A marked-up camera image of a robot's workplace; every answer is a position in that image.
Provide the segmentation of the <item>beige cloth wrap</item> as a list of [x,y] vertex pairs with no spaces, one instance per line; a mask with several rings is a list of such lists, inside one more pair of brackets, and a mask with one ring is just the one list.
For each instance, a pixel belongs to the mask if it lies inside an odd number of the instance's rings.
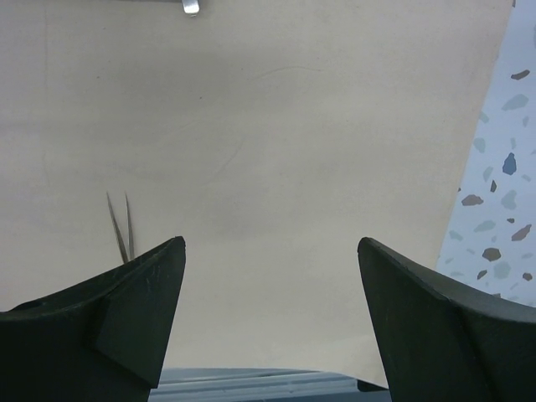
[[357,248],[439,255],[509,1],[4,1],[1,308],[181,235],[165,364],[385,384]]

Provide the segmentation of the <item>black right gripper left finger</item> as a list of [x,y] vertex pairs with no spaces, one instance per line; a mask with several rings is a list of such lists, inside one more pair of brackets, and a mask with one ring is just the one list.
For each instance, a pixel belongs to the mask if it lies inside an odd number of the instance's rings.
[[157,388],[185,271],[171,238],[1,314],[3,401],[146,401]]

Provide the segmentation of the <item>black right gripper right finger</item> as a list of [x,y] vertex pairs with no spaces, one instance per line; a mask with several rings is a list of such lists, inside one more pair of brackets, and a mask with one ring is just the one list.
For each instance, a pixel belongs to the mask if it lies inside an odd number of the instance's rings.
[[533,401],[535,310],[426,268],[375,239],[358,264],[393,401]]

